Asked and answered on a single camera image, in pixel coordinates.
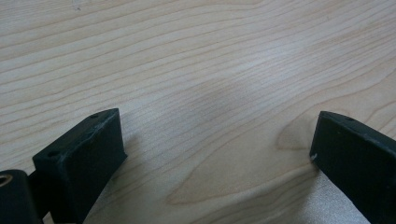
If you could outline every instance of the screw hole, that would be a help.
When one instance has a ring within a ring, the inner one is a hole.
[[[11,182],[12,175],[0,175],[0,188]]]
[[[56,157],[56,156],[58,156],[58,155],[59,155],[59,151],[51,151],[51,152],[48,154],[49,157]]]

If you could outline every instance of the wooden table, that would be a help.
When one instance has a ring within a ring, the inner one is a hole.
[[[396,136],[395,1],[4,0],[0,168],[118,107],[85,223],[364,223],[308,158],[318,112]]]

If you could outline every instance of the light wood surface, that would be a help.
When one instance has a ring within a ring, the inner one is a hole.
[[[85,223],[364,223],[308,151],[320,110],[394,138],[395,69],[390,0],[4,0],[0,168],[118,107]]]

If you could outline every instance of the wood grain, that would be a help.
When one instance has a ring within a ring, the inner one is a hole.
[[[39,150],[118,107],[129,157],[86,223],[363,223],[307,155],[320,110],[395,138],[395,11],[387,0],[2,1],[0,168],[33,172]]]

